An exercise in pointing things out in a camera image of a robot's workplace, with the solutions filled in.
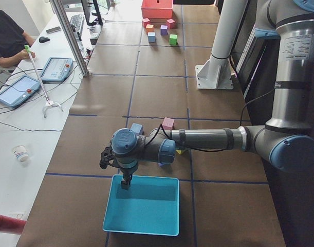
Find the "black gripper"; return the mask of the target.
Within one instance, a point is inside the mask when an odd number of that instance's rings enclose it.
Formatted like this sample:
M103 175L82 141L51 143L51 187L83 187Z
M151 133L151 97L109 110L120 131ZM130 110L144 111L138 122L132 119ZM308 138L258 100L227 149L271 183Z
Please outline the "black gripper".
M118 168L122 171L123 179L121 180L121 188L129 190L132 175L136 171L136 161L126 160L124 157L116 157L112 147L108 146L101 153L100 168L106 169L108 166Z

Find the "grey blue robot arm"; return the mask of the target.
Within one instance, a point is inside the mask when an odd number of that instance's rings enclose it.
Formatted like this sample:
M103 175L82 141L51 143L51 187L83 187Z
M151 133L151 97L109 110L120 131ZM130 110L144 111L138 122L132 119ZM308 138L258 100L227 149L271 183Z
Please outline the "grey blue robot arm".
M314 61L314 1L258 1L254 30L256 37L280 39L272 116L263 126L207 130L159 127L147 136L119 129L101 153L100 167L120 169L121 187L129 189L139 161L170 164L176 150L241 149L286 172L314 164L314 139L306 122Z

